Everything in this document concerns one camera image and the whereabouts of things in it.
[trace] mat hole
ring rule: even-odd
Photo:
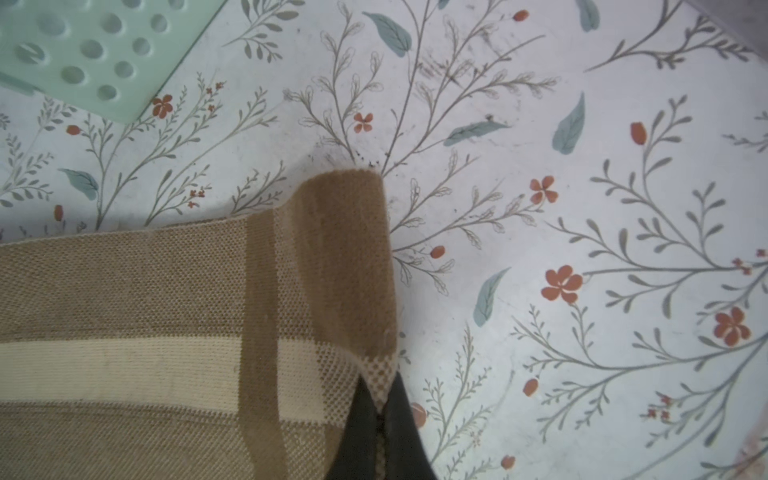
[[[128,78],[134,74],[134,66],[126,61],[114,64],[114,74],[120,78]]]
[[[25,41],[14,48],[16,58],[30,65],[39,65],[45,60],[45,52],[39,45]]]
[[[134,53],[136,55],[144,56],[150,51],[149,40],[146,38],[137,38],[134,40]]]
[[[123,22],[120,20],[120,17],[114,13],[105,13],[104,16],[101,17],[101,27],[107,33],[118,33],[123,29]]]
[[[80,53],[87,58],[101,58],[104,54],[104,47],[95,40],[85,40],[80,44]]]
[[[61,35],[67,30],[67,24],[62,17],[48,12],[38,15],[37,23],[40,31],[51,37]]]
[[[166,20],[165,17],[159,13],[152,17],[150,20],[150,25],[152,26],[152,30],[155,30],[157,33],[163,33],[164,31],[168,30],[168,20]]]
[[[61,78],[69,84],[79,84],[85,80],[85,73],[77,67],[64,67],[61,70]]]
[[[102,85],[96,91],[96,96],[99,100],[112,100],[118,96],[118,90],[112,85]]]

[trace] stem print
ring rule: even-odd
[[[363,12],[368,22],[375,25],[376,33],[383,44],[395,54],[396,58],[392,61],[400,64],[405,62],[403,70],[407,69],[408,81],[405,96],[401,101],[396,101],[395,107],[390,109],[394,132],[391,138],[382,144],[384,162],[377,165],[382,176],[388,177],[394,170],[406,166],[410,161],[416,161],[415,155],[440,144],[451,147],[469,138],[491,136],[494,131],[508,127],[489,116],[485,121],[456,125],[447,137],[437,135],[438,127],[452,119],[450,114],[454,108],[473,96],[483,94],[489,98],[498,99],[501,91],[517,94],[521,88],[525,88],[534,97],[539,98],[544,91],[554,87],[556,80],[553,78],[538,81],[534,79],[535,75],[531,72],[510,75],[508,70],[501,68],[503,62],[513,61],[513,55],[518,50],[528,47],[532,42],[543,38],[543,35],[523,41],[506,51],[494,53],[494,56],[484,63],[480,63],[482,60],[477,58],[476,54],[468,52],[472,48],[471,43],[480,42],[494,34],[495,22],[491,18],[495,17],[494,13],[498,12],[505,2],[506,0],[488,0],[480,11],[479,18],[465,34],[462,34],[457,24],[446,16],[444,26],[440,25],[440,27],[445,28],[451,42],[450,54],[443,62],[442,71],[431,75],[425,73],[422,57],[422,53],[428,48],[426,32],[435,27],[435,22],[431,22],[435,10],[444,8],[447,10],[448,2],[434,3],[432,0],[427,0],[423,12],[417,15],[409,2],[402,0],[402,7],[412,20],[412,25],[407,26],[397,24],[387,15]],[[347,71],[355,61],[355,49],[350,44],[353,42],[353,37],[363,30],[364,24],[354,22],[353,13],[343,3],[339,3],[339,11],[344,18],[341,34],[334,38],[327,32],[323,32],[320,36],[323,45],[331,54],[332,64],[329,75],[316,77],[313,81],[314,86],[306,87],[303,91],[285,90],[284,95],[287,100],[301,103],[304,107],[307,116],[300,120],[301,125],[318,128],[324,144],[341,148],[349,161],[356,164],[358,160],[362,160],[354,145],[356,135],[371,131],[374,123],[385,121],[384,118],[386,118],[376,112],[364,111],[362,108],[368,93],[383,89],[377,81],[382,56],[376,52],[371,54],[370,76],[365,79],[361,79],[358,74],[348,74]],[[316,89],[323,94],[322,97],[319,95],[316,97]],[[408,128],[405,123],[406,117],[412,114],[414,108],[419,107],[426,108],[427,121],[415,130]],[[450,195],[453,190],[447,186],[447,183],[476,160],[476,157],[468,155],[464,163],[459,164],[458,152],[452,150],[445,179],[438,182],[430,193],[423,196],[421,182],[419,179],[411,178],[408,211],[397,215],[399,220],[394,223],[390,233],[395,233],[401,228],[419,228],[426,224],[425,219],[420,215],[420,208],[429,200]],[[432,260],[437,260],[445,253],[444,246],[432,246],[429,245],[430,243],[446,232],[460,230],[472,246],[481,248],[482,241],[474,231],[475,227],[488,224],[494,231],[503,233],[505,229],[502,225],[503,220],[519,217],[526,224],[533,225],[535,220],[531,214],[543,211],[541,206],[544,202],[531,202],[525,206],[522,204],[523,195],[520,195],[506,206],[503,213],[497,214],[496,209],[500,206],[495,203],[503,196],[504,194],[498,191],[498,185],[484,195],[481,195],[477,187],[473,187],[470,194],[472,202],[463,213],[444,223],[435,232],[423,235],[421,240],[405,242],[402,246],[395,245],[393,256],[400,266],[401,281],[409,285],[412,273],[420,272],[433,280],[435,288],[440,293],[448,295],[448,289],[441,276],[450,272],[455,261],[443,260],[439,265],[430,265]],[[436,254],[439,248],[442,248],[442,253]]]
[[[656,361],[637,365],[613,365],[595,360],[594,356],[591,355],[590,347],[594,345],[594,342],[588,339],[588,335],[590,331],[594,332],[595,322],[589,322],[585,326],[588,308],[586,306],[580,308],[575,303],[570,304],[569,308],[571,309],[571,318],[574,320],[571,331],[576,342],[576,347],[571,350],[578,351],[578,353],[570,353],[568,349],[556,345],[551,340],[551,331],[545,329],[545,322],[539,319],[541,313],[535,306],[531,305],[531,309],[528,311],[531,319],[527,323],[513,317],[515,328],[512,335],[520,340],[527,339],[536,342],[542,348],[541,356],[532,356],[530,362],[524,365],[529,372],[537,372],[539,376],[545,376],[544,372],[549,366],[557,369],[563,365],[570,365],[593,372],[599,378],[589,382],[564,381],[560,386],[545,393],[545,399],[541,404],[552,407],[554,412],[538,419],[538,422],[541,423],[540,433],[543,442],[547,441],[547,434],[552,426],[556,425],[558,430],[562,430],[566,422],[574,417],[574,429],[591,426],[595,420],[595,413],[602,416],[604,410],[611,403],[608,396],[609,388],[614,391],[621,390],[621,382],[627,385],[628,382],[631,382],[631,376],[637,372],[665,369],[672,366],[690,366],[690,374],[695,375],[704,371],[704,367],[711,363],[729,358],[738,352],[746,353],[746,356],[739,355],[740,362],[723,379],[717,379],[712,373],[713,371],[722,371],[722,365],[729,365],[729,363],[720,363],[719,369],[704,371],[700,376],[691,380],[686,379],[688,383],[680,382],[679,389],[674,395],[672,392],[655,393],[656,400],[649,402],[647,411],[639,414],[639,418],[643,421],[660,422],[660,427],[650,432],[650,439],[645,443],[645,447],[652,448],[658,442],[667,441],[670,438],[678,439],[677,445],[669,448],[656,460],[625,478],[643,478],[643,474],[675,456],[697,440],[700,440],[704,447],[712,445],[725,424],[731,392],[742,371],[768,343],[768,333],[731,348],[716,346],[711,339],[700,337],[703,344],[714,347],[715,351],[685,357],[671,353],[664,346],[664,334],[659,328],[654,328],[653,340],[648,340],[641,333],[635,331],[634,336],[637,342],[632,343],[632,347],[649,352]],[[709,386],[692,388],[689,386],[692,381],[708,382]],[[738,468],[738,465],[736,467],[728,465],[723,468],[711,464],[702,466],[720,471],[732,471]],[[707,475],[711,476],[713,473],[708,472],[705,476],[698,478],[709,478]]]
[[[645,35],[637,43],[626,48],[624,47],[625,40],[620,41],[608,60],[590,67],[584,72],[597,70],[613,61],[635,55],[653,58],[656,61],[656,67],[659,70],[663,69],[665,66],[674,70],[678,64],[685,61],[685,54],[705,49],[714,50],[721,58],[726,60],[729,59],[731,55],[741,61],[750,60],[750,57],[747,56],[747,54],[752,53],[750,49],[739,45],[728,38],[724,31],[718,29],[710,19],[702,15],[698,16],[693,26],[685,29],[683,33],[683,43],[679,47],[666,51],[643,49],[645,42],[653,38],[665,25],[667,25],[667,23],[669,23],[682,4],[683,2],[680,0],[670,8],[669,0],[663,0],[659,21],[648,35]]]
[[[755,120],[768,121],[768,111],[763,110],[763,113],[755,117]],[[758,154],[762,154],[768,148],[768,132],[764,133],[763,138],[760,140],[750,140],[749,138],[737,137],[733,134],[723,135],[723,137],[730,140],[736,147],[743,145],[745,148],[756,148]]]
[[[424,426],[427,420],[430,425],[434,422],[437,424],[437,446],[434,453],[428,454],[428,457],[435,473],[441,475],[444,480],[454,478],[458,480],[461,478],[459,475],[462,471],[464,480],[481,478],[486,472],[498,471],[500,468],[509,470],[515,463],[514,458],[510,463],[510,457],[504,457],[500,463],[494,462],[491,458],[483,458],[477,465],[464,466],[468,461],[468,455],[480,446],[488,419],[501,404],[514,376],[514,373],[510,375],[504,396],[498,402],[492,405],[481,403],[473,406],[472,400],[488,380],[488,373],[491,371],[491,367],[485,367],[482,372],[475,372],[477,356],[473,342],[474,338],[467,326],[464,330],[462,350],[456,353],[454,378],[459,385],[455,397],[451,396],[451,399],[445,397],[447,390],[445,381],[439,378],[434,382],[425,379],[423,391],[429,396],[426,400],[426,408],[418,403],[412,404],[414,418],[418,421],[419,428]],[[448,452],[453,452],[449,460],[445,458]],[[439,463],[443,464],[441,468],[437,466]]]
[[[123,189],[138,179],[140,170],[155,161],[175,160],[178,154],[200,143],[202,133],[220,115],[223,107],[220,92],[225,84],[215,79],[206,81],[198,73],[197,94],[194,97],[190,98],[187,87],[183,87],[175,103],[170,94],[155,98],[151,110],[144,117],[125,125],[121,131],[115,130],[113,122],[93,118],[90,114],[82,129],[77,125],[68,127],[69,133],[82,136],[88,141],[89,148],[85,151],[98,162],[96,177],[81,170],[61,169],[75,188],[82,191],[89,200],[95,200],[96,230],[101,228]],[[192,209],[200,206],[199,199],[205,197],[205,192],[210,189],[210,185],[201,183],[210,165],[196,168],[197,162],[232,137],[253,127],[268,127],[276,121],[275,117],[263,116],[266,111],[265,95],[266,92],[261,89],[254,93],[254,99],[246,103],[245,109],[238,111],[237,123],[230,133],[199,151],[183,166],[165,172],[155,189],[154,201],[144,221],[145,226],[169,210],[181,215],[183,207]],[[154,135],[157,140],[151,151],[140,154],[132,167],[118,171],[115,175],[121,146],[126,145],[127,141],[133,142],[137,135]]]
[[[262,60],[266,57],[267,63],[272,63],[273,58],[275,61],[282,60],[283,56],[276,51],[277,43],[272,41],[270,35],[283,31],[279,23],[299,16],[299,12],[286,10],[286,7],[300,7],[304,5],[304,0],[253,0],[253,7],[251,5],[251,0],[240,0],[240,6],[250,25],[243,33],[222,46],[243,42],[243,53],[248,58],[253,58],[255,51],[256,58]]]
[[[77,111],[65,103],[58,102],[50,97],[43,99],[43,106],[38,114],[38,129],[29,142],[26,149],[17,134],[8,134],[5,138],[5,146],[8,148],[8,176],[0,187],[0,207],[13,207],[14,201],[38,200],[48,198],[53,193],[49,184],[41,184],[34,178],[41,169],[50,164],[53,154],[50,152],[34,154],[35,143],[44,131],[53,131],[57,125],[64,122],[62,118],[69,118]],[[0,127],[6,130],[11,123],[7,115],[0,114]]]
[[[589,253],[590,258],[608,256],[623,264],[616,268],[589,270],[584,272],[584,275],[589,278],[626,275],[627,280],[637,286],[634,291],[605,292],[611,298],[606,306],[622,306],[625,313],[630,312],[635,300],[663,294],[660,309],[665,317],[671,318],[674,296],[690,280],[695,278],[720,285],[723,298],[713,299],[697,312],[698,323],[702,323],[712,315],[734,307],[749,309],[750,297],[758,286],[764,293],[768,293],[765,283],[768,261],[761,260],[765,257],[765,250],[762,249],[756,251],[755,260],[752,261],[744,261],[734,255],[736,258],[730,263],[722,263],[709,254],[707,241],[725,228],[722,223],[714,223],[712,219],[713,215],[717,215],[718,209],[726,205],[724,199],[713,197],[715,182],[709,183],[703,190],[693,190],[694,207],[684,211],[684,216],[690,222],[686,227],[672,220],[676,216],[670,214],[665,206],[660,205],[651,196],[650,182],[658,176],[661,169],[673,161],[672,157],[658,159],[657,151],[665,144],[680,143],[682,138],[675,134],[675,130],[692,121],[689,116],[680,117],[679,110],[686,101],[685,95],[679,100],[670,99],[669,115],[667,116],[664,110],[659,111],[651,124],[649,134],[646,134],[642,123],[631,126],[631,136],[636,144],[642,146],[642,155],[639,169],[632,171],[626,182],[619,181],[609,174],[610,160],[603,163],[602,177],[591,178],[592,182],[603,184],[607,188],[606,195],[620,194],[623,197],[620,200],[623,205],[645,208],[647,216],[637,219],[640,233],[635,238],[640,243],[636,247],[651,248],[658,255],[657,263],[649,263],[639,260],[636,255],[630,255],[630,234],[626,227],[619,230],[615,243],[609,241],[597,222],[591,219],[586,221],[586,231],[566,227],[562,218],[558,219],[557,225],[550,224],[550,227],[570,235],[571,243],[586,240],[596,245],[597,249]],[[681,263],[683,258],[690,261]],[[735,273],[746,277],[746,282],[731,284],[733,281],[727,279],[732,279]],[[652,280],[648,276],[654,279],[663,276],[667,280]]]

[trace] green plastic mat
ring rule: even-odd
[[[0,0],[0,84],[138,118],[224,0]]]

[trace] brown plaid rug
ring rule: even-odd
[[[0,478],[323,478],[396,370],[382,181],[0,247]]]

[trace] beige stripe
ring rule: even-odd
[[[136,402],[237,411],[240,339],[0,343],[0,401]]]
[[[107,403],[0,403],[0,478],[256,477],[235,414]]]
[[[0,342],[240,335],[245,223],[0,245]]]
[[[240,427],[259,478],[288,476],[277,409],[277,273],[274,210],[248,218]]]

